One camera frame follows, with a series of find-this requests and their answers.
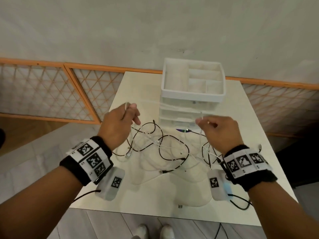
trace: hand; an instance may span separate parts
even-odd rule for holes
[[[231,117],[207,116],[197,118],[196,124],[205,132],[208,142],[223,155],[244,144],[237,121]]]
[[[122,104],[104,115],[98,136],[101,137],[109,149],[113,151],[128,138],[133,121],[137,125],[141,124],[138,118],[139,115],[140,113],[135,103],[127,103],[126,111],[125,103]]]

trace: floor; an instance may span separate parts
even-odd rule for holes
[[[72,145],[84,138],[96,135],[98,125],[67,124],[0,157],[0,203],[12,197],[22,189],[58,166],[59,161]],[[318,219],[318,194],[309,191],[318,190],[319,183],[312,187],[299,188],[295,192],[302,205]],[[192,221],[174,218],[68,209],[50,239],[66,238],[130,238],[136,227],[145,223],[151,238],[158,238],[161,227],[170,224],[177,239],[214,238],[218,222]],[[223,223],[229,239],[266,238],[261,227]],[[221,229],[217,239],[226,239]]]
[[[6,133],[6,142],[0,156],[11,152],[68,123],[0,117],[0,128]]]

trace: white wall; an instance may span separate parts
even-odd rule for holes
[[[319,83],[319,0],[0,0],[0,57]]]

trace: wristband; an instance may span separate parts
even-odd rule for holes
[[[83,140],[66,154],[68,156],[60,165],[73,173],[84,186],[90,181],[97,185],[113,167],[110,160],[112,151],[98,136]]]
[[[222,168],[233,184],[241,185],[245,191],[260,182],[274,182],[277,177],[265,158],[246,145],[239,145],[226,153]]]

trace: forearm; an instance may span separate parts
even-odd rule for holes
[[[319,223],[277,182],[261,182],[248,195],[268,239],[319,238]]]
[[[59,166],[0,205],[0,238],[47,238],[82,184]]]

